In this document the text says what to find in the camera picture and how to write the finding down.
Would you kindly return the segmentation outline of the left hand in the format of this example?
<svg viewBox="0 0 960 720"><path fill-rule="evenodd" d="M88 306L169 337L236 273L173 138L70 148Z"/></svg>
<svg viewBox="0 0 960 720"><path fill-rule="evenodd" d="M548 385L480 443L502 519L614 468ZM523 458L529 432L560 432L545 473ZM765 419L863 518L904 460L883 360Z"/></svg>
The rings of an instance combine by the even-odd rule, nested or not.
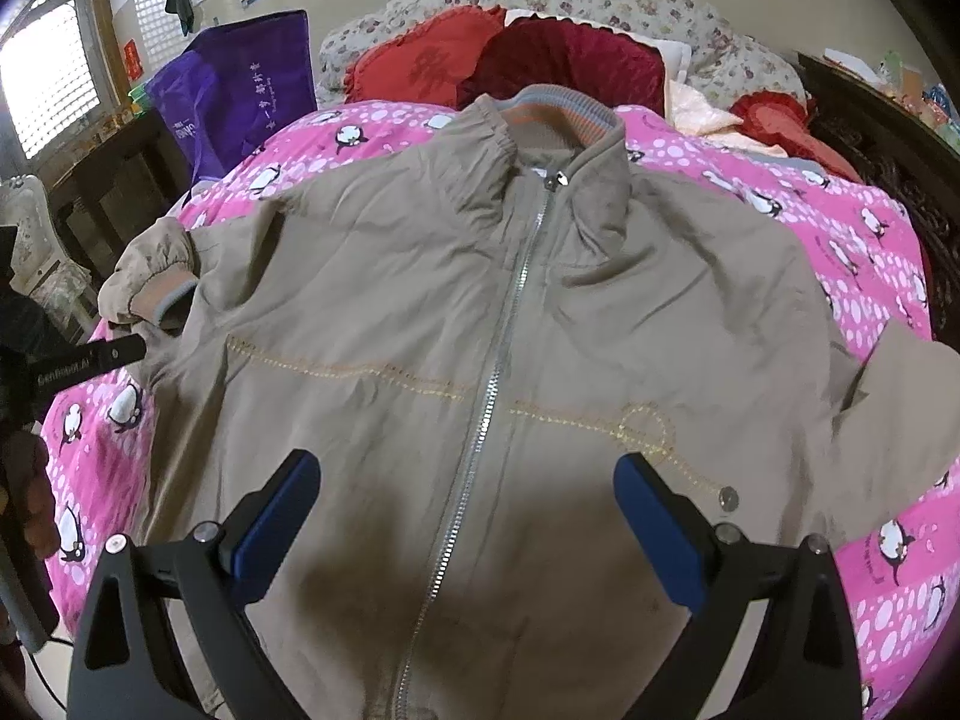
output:
<svg viewBox="0 0 960 720"><path fill-rule="evenodd" d="M47 447L33 433L11 434L3 444L3 457L25 461L29 475L14 491L13 510L23 528L23 538L37 559L49 559L60 546L55 523L55 500L47 477Z"/></svg>

